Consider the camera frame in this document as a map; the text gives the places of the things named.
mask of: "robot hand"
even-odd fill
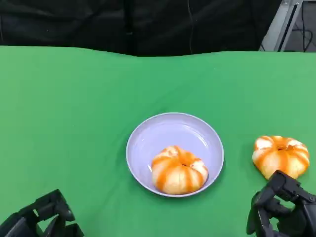
[[[56,217],[42,232],[38,222],[53,216]],[[0,225],[0,237],[83,237],[78,224],[66,226],[66,221],[74,220],[63,195],[55,190],[8,217]]]
[[[257,237],[316,237],[316,196],[300,187],[301,183],[277,170],[267,185],[255,194],[248,216],[247,234]],[[295,207],[280,204],[278,196]],[[269,219],[279,220],[274,231]]]

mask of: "cable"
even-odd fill
[[[123,0],[123,20],[125,23],[125,37],[127,52],[136,56],[137,48],[135,43],[134,26],[133,26],[133,2],[131,0]]]
[[[303,41],[305,41],[305,39],[308,39],[307,46],[305,48],[303,48],[303,51],[306,52],[306,50],[309,48],[310,44],[312,44],[316,47],[315,43],[313,42],[313,32],[310,30],[305,30],[305,32],[308,32],[311,35],[310,38],[307,38],[306,35],[304,34],[305,33],[304,30],[300,29],[296,23],[295,23],[295,26],[296,26],[296,29],[294,29],[293,31],[299,31],[303,36]]]
[[[193,31],[194,31],[194,21],[193,21],[193,16],[191,13],[191,9],[190,9],[190,0],[187,0],[187,4],[188,4],[188,13],[189,13],[189,17],[190,17],[190,22],[191,22],[191,33],[190,33],[190,38],[189,38],[189,48],[190,48],[190,53],[193,54],[193,50],[192,50],[192,38],[193,38]]]
[[[255,14],[253,12],[253,7],[252,7],[252,3],[251,3],[252,0],[247,0],[248,2],[248,6],[249,6],[249,12],[250,12],[250,18],[251,18],[251,23],[252,23],[252,26],[253,26],[253,32],[254,32],[254,37],[255,37],[255,43],[256,45],[260,45],[262,46],[263,50],[265,51],[263,45],[262,45],[262,39],[260,40],[259,38],[259,33],[258,33],[258,26],[257,26],[257,23],[256,23],[256,19],[255,19]]]
[[[262,43],[261,43],[261,47],[262,47],[263,51],[266,51],[265,48],[263,47]]]
[[[3,32],[2,32],[2,16],[1,15],[0,15],[0,39],[1,39],[1,43],[4,44]]]
[[[303,52],[306,52],[305,48],[305,22],[304,22],[304,1],[302,1],[302,12],[301,12],[302,24],[303,24]]]

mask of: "black curtain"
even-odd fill
[[[2,0],[0,44],[139,56],[256,51],[281,0]]]

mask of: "plate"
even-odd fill
[[[177,145],[202,159],[208,178],[197,191],[183,195],[165,194],[155,188],[151,163],[164,148]],[[135,179],[153,193],[167,197],[186,197],[209,187],[221,172],[224,149],[215,130],[203,120],[183,113],[165,113],[142,122],[131,134],[126,147],[129,170]]]

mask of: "metal stand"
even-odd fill
[[[303,0],[283,0],[276,12],[259,51],[284,51]]]

